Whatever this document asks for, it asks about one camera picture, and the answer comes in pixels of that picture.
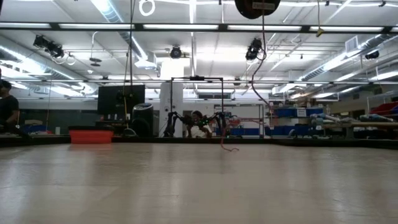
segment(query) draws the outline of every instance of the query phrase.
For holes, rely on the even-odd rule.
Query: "ceiling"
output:
[[[190,15],[189,1],[176,0],[174,2],[162,0],[155,1],[155,11],[149,16],[143,16],[139,10],[139,1],[136,1],[134,19],[135,23],[230,23],[230,24],[261,24],[261,18],[248,20],[236,10],[233,1],[224,1],[222,6],[217,1],[197,1],[191,6],[196,13]],[[112,0],[115,8],[125,22],[130,17],[129,0]],[[316,1],[282,1],[275,13],[265,17],[266,24],[296,24],[317,25],[318,8],[316,5],[299,7],[289,4],[307,3]],[[395,26],[398,24],[396,13],[398,1],[388,1],[389,5],[378,7],[380,1],[350,1],[348,6],[337,6],[345,1],[330,1],[325,6],[325,1],[320,3],[320,23],[336,26]],[[150,10],[150,3],[143,4],[143,10]],[[4,1],[0,21],[18,22],[107,22],[99,10],[90,0],[6,0]],[[91,51],[91,37],[93,32],[69,31],[39,31],[39,30],[0,30],[0,35],[25,47],[50,58],[49,54],[34,47],[36,35],[44,35],[48,39],[63,45],[66,52],[70,52],[77,59],[73,65],[63,64],[67,70],[78,73],[89,79],[99,79],[109,76],[110,79],[123,79],[126,71],[126,52],[128,44],[117,32],[99,32],[95,35],[93,50]],[[153,52],[161,63],[170,60],[168,50],[173,45],[179,45],[188,57],[182,58],[185,66],[184,75],[192,75],[189,57],[192,55],[192,37],[189,32],[134,32],[139,45],[147,52]],[[261,33],[196,33],[196,75],[206,77],[224,77],[233,80],[239,77],[243,80],[250,79],[257,68],[257,64],[250,66],[244,58],[248,45],[253,38],[262,38]],[[256,75],[261,80],[291,80],[291,71],[303,72],[312,68],[325,59],[338,54],[345,49],[345,42],[354,37],[354,34],[273,34],[266,33],[267,58]],[[358,35],[359,43],[374,35]],[[380,47],[380,58],[388,58],[395,53],[396,40]],[[92,67],[91,57],[102,60],[100,67]],[[374,61],[362,62],[362,66],[370,65]],[[331,72],[346,75],[361,68],[359,57],[353,58],[348,63],[334,68]],[[159,79],[153,70],[134,68],[134,79]],[[332,81],[327,75],[323,80]],[[258,88],[271,89],[274,85],[258,85]],[[149,88],[157,88],[159,84],[148,84]]]

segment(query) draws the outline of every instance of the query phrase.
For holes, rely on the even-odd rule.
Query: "red cable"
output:
[[[227,151],[229,151],[229,152],[232,152],[233,150],[237,150],[237,151],[238,151],[238,150],[239,150],[238,148],[228,149],[228,148],[225,148],[225,147],[224,147],[225,132],[226,132],[226,128],[224,128],[223,135],[221,136],[221,147],[222,147],[224,150],[227,150]]]

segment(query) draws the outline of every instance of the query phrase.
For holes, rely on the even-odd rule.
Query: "floor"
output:
[[[0,223],[398,223],[398,151],[238,147],[1,149]]]

